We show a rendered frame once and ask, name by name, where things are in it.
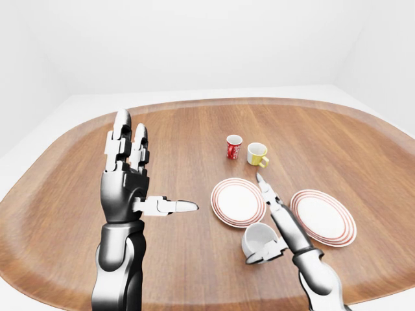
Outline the yellow and white mug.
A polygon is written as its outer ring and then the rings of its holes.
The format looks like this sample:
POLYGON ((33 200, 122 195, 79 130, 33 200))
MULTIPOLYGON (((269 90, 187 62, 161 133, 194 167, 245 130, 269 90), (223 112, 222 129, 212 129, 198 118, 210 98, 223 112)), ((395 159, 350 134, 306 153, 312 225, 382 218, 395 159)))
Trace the yellow and white mug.
POLYGON ((262 143, 250 143, 247 148, 247 162, 252 166, 266 168, 269 159, 266 157, 267 147, 262 143))

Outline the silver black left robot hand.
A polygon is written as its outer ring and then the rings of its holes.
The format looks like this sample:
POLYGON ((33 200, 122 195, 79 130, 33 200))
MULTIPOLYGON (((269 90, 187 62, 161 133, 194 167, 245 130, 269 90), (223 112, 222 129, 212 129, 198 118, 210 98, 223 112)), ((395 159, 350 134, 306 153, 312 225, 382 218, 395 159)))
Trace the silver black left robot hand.
POLYGON ((120 109, 104 149, 106 166, 101 177, 101 205, 108 223, 133 222, 144 216, 167 216, 198 210, 198 205, 170 201, 165 196, 147 196, 149 177, 148 135, 144 124, 132 130, 129 112, 120 109))

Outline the red patterned mug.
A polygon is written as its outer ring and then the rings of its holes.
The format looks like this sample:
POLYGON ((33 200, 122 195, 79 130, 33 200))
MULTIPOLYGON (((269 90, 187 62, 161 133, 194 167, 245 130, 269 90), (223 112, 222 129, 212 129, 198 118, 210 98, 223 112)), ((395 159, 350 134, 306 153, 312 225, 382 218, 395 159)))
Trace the red patterned mug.
POLYGON ((232 134, 232 135, 227 136, 226 142, 228 144, 227 158, 237 159, 239 155, 239 151, 241 149, 243 138, 239 135, 232 134))

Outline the white plate with red rings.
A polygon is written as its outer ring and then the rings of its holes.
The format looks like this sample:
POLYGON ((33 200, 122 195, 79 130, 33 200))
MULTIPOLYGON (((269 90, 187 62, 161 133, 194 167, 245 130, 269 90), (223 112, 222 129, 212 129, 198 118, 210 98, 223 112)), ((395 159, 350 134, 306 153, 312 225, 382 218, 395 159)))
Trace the white plate with red rings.
POLYGON ((236 228, 260 222, 267 209, 259 188, 242 178, 217 183, 211 193, 211 207, 219 220, 236 228))
POLYGON ((322 244, 344 247, 357 236, 357 226, 348 209, 322 191, 298 191, 290 200, 290 209, 306 233, 322 244))

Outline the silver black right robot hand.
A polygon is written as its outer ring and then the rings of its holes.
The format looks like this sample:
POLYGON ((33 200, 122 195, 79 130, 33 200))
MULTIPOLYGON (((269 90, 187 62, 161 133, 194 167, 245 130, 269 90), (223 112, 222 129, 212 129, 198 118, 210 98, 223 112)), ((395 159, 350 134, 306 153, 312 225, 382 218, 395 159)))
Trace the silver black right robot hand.
POLYGON ((270 208, 271 217, 286 246, 283 246, 280 241, 274 240, 268 246, 264 246, 248 256, 246 263, 259 264, 274 260, 283 254, 284 249, 289 248, 293 253, 293 263, 299 270, 303 269, 311 262, 310 257, 305 255, 314 250, 312 242, 293 213, 258 172, 256 173, 256 180, 261 189, 261 195, 270 208))

